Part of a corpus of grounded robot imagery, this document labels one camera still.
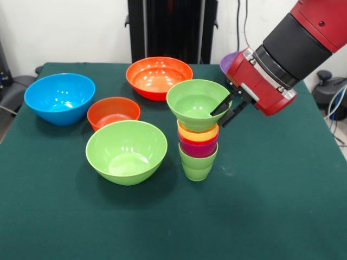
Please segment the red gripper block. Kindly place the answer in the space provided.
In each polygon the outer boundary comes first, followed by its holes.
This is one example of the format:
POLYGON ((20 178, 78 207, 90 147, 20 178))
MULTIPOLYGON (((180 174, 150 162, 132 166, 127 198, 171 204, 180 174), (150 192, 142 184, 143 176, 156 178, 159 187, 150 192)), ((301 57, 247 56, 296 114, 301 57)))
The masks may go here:
POLYGON ((266 116, 283 110, 297 97, 293 88, 280 82, 266 67, 260 55, 261 51, 253 51, 251 48, 226 55, 226 77, 236 91, 231 91, 210 113, 216 116, 225 112, 217 122, 220 127, 226 127, 250 104, 243 101, 235 108, 229 108, 230 103, 243 93, 250 96, 254 106, 266 116))

